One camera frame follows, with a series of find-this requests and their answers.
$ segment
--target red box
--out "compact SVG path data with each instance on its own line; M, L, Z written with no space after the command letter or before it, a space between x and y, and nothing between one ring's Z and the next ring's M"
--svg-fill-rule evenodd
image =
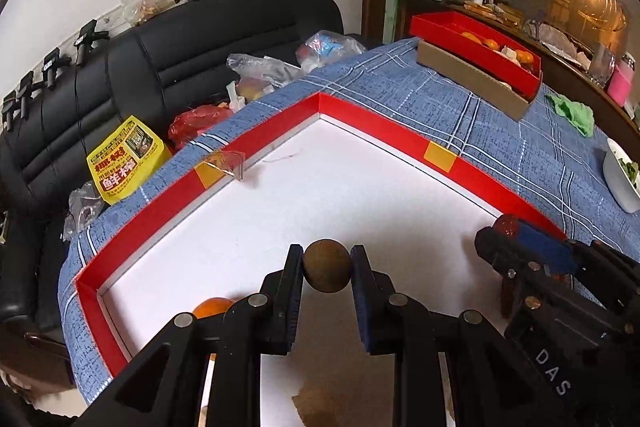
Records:
M512 50L530 52L522 44L510 39L498 30L453 11L414 15L409 28L411 35L420 37L451 54L457 55L497 80L506 82L529 102L536 97L542 83L540 57L531 53L533 55L533 73L530 73L508 58L498 57L494 51L486 46L463 37L462 32L473 33L481 40L493 39L498 43L500 49L508 46Z

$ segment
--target orange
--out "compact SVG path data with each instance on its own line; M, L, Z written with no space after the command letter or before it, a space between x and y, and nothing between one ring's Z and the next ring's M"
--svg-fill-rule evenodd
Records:
M204 317L210 317L211 315L218 315L221 313L225 313L231 306L233 306L234 302L231 299L225 299L224 297L213 297L212 299L207 299L204 302L201 302L194 309L193 314L199 318L203 319ZM216 360L216 354L211 353L209 357L211 360Z
M460 33L460 35L462 35L463 37L466 37L470 41L477 42L478 44L482 44L482 42L480 42L480 39L478 37L476 37L475 35L473 35L473 33L462 32L462 33Z
M498 51L500 49L500 46L498 45L498 42L494 41L493 39L487 39L484 41L484 45L493 50L493 51Z
M533 64L533 55L528 51L516 50L516 58L521 64Z

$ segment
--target round brown fruit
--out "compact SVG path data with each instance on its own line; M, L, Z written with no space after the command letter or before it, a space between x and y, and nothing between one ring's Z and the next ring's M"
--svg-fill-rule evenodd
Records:
M335 293L351 280L351 256L333 239L319 239L302 256L305 279L322 293Z
M225 299L224 297L213 297L212 299L207 299L204 302L201 302L194 309L193 314L198 319L203 319L204 317L210 317L211 315L219 315L221 313L226 313L226 311L233 306L234 302L231 299ZM216 354L211 353L209 357L211 360L216 360Z
M500 46L498 45L498 42L494 41L493 39L487 39L484 41L484 45L489 48L490 50L493 51L498 51L500 49Z
M482 44L482 42L480 42L480 39L478 37L476 37L475 35L473 35L473 33L462 32L462 33L460 33L460 35L462 35L463 37L466 37L470 41L477 42L478 44Z

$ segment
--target yellow tape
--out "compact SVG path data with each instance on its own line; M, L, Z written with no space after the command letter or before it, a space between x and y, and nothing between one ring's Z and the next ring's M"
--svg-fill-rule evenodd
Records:
M219 169L216 169L206 163L202 162L195 167L196 174L200 178L200 182L204 188L209 188L219 179L225 176L225 173Z
M433 163L436 167L445 172L449 172L456 161L457 156L449 149L438 145L436 142L429 142L427 150L424 152L424 159Z

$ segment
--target yellow package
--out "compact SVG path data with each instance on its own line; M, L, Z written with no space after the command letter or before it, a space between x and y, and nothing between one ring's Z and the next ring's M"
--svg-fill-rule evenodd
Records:
M109 204L129 196L164 162L171 151L153 131L130 116L86 162L102 199Z

